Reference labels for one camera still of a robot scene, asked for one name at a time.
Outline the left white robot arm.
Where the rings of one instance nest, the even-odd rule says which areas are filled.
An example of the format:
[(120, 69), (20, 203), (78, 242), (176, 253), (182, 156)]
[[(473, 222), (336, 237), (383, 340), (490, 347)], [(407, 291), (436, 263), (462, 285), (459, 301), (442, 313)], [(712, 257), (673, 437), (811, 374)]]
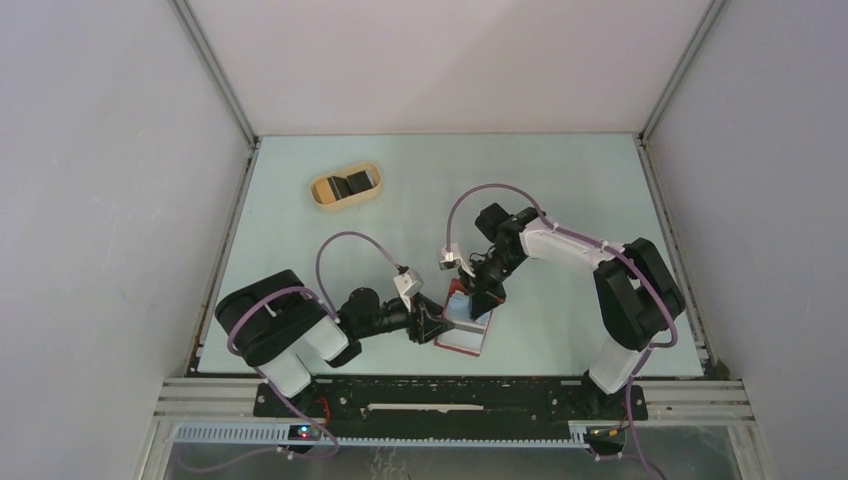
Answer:
[(284, 270), (225, 296), (214, 317), (228, 350), (276, 387), (283, 409), (304, 416), (315, 406), (316, 390), (301, 351), (339, 368), (362, 353), (366, 338), (403, 330), (411, 342), (426, 344), (455, 328), (443, 307), (420, 292), (416, 273), (404, 267), (393, 281), (396, 297), (383, 302), (362, 287), (332, 312), (293, 270)]

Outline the red card holder wallet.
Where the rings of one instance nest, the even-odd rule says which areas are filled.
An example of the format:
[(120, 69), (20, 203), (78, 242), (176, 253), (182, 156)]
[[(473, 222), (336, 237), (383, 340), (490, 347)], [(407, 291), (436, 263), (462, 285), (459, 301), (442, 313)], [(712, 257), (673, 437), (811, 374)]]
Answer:
[(453, 279), (448, 289), (442, 317), (453, 324), (453, 328), (434, 340), (438, 348), (479, 357), (484, 348), (493, 312), (477, 319), (470, 317), (471, 298), (459, 279)]

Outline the aluminium frame rail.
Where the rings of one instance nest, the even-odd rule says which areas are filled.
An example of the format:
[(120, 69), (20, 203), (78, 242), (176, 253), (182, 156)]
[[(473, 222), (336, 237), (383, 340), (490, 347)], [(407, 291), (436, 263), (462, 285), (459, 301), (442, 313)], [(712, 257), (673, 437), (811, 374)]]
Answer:
[[(135, 479), (162, 479), (179, 423), (253, 423), (257, 378), (167, 378), (154, 409)], [(774, 479), (744, 385), (739, 380), (639, 380), (648, 427), (720, 426), (728, 431), (744, 479)]]

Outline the beige oval tray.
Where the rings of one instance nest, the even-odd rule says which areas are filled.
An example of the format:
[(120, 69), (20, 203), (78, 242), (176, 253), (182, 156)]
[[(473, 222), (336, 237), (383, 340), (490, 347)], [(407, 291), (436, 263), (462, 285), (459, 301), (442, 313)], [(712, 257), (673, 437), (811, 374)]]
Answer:
[[(365, 192), (357, 194), (357, 195), (351, 194), (350, 196), (348, 196), (344, 199), (338, 200), (335, 203), (332, 203), (332, 204), (329, 204), (329, 205), (318, 204), (316, 202), (316, 200), (314, 199), (312, 185), (319, 178), (329, 177), (329, 176), (339, 176), (339, 177), (346, 178), (347, 176), (349, 176), (349, 175), (351, 175), (355, 172), (362, 171), (362, 170), (367, 170), (367, 171), (370, 172), (370, 175), (371, 175), (372, 180), (374, 182), (374, 188), (373, 189), (365, 191)], [(310, 189), (310, 194), (312, 196), (314, 204), (321, 211), (324, 211), (326, 213), (332, 213), (332, 212), (341, 211), (341, 210), (344, 210), (344, 209), (347, 209), (347, 208), (351, 208), (353, 206), (359, 205), (359, 204), (364, 203), (364, 202), (369, 201), (369, 200), (373, 200), (373, 199), (377, 198), (378, 196), (380, 196), (382, 191), (383, 191), (383, 177), (382, 177), (382, 172), (380, 171), (380, 168), (378, 167), (378, 165), (376, 163), (370, 162), (370, 161), (364, 161), (364, 162), (358, 162), (358, 163), (355, 163), (355, 164), (352, 164), (352, 165), (349, 165), (349, 166), (346, 166), (346, 167), (338, 168), (338, 169), (335, 169), (335, 170), (333, 170), (329, 173), (321, 174), (321, 175), (315, 177), (313, 179), (313, 181), (310, 183), (309, 189)]]

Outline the gold black card in tray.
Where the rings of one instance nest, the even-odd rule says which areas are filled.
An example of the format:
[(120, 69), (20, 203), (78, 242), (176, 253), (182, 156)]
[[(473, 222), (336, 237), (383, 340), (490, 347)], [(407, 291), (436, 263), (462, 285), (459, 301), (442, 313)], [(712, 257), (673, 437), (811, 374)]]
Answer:
[(312, 185), (313, 196), (318, 204), (329, 205), (351, 195), (346, 178), (339, 176), (323, 177)]

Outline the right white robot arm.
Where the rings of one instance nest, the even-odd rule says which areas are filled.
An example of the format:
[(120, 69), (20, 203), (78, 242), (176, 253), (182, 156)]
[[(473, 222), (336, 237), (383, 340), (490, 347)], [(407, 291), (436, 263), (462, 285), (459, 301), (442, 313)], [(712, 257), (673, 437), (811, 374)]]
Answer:
[(585, 374), (590, 384), (583, 388), (581, 402), (593, 417), (610, 416), (657, 336), (674, 334), (675, 321), (686, 309), (657, 246), (645, 238), (630, 243), (595, 240), (554, 224), (534, 207), (510, 214), (498, 203), (483, 209), (475, 226), (489, 249), (465, 257), (451, 244), (442, 259), (444, 268), (457, 269), (470, 296), (472, 318), (505, 302), (505, 281), (528, 259), (589, 274), (607, 338)]

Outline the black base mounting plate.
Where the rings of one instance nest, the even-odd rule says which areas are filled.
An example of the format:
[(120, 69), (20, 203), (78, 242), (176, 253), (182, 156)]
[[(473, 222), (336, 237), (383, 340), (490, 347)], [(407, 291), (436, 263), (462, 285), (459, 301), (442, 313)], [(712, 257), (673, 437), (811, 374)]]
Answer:
[(292, 404), (338, 439), (572, 440), (570, 428), (648, 418), (643, 390), (586, 377), (320, 375)]

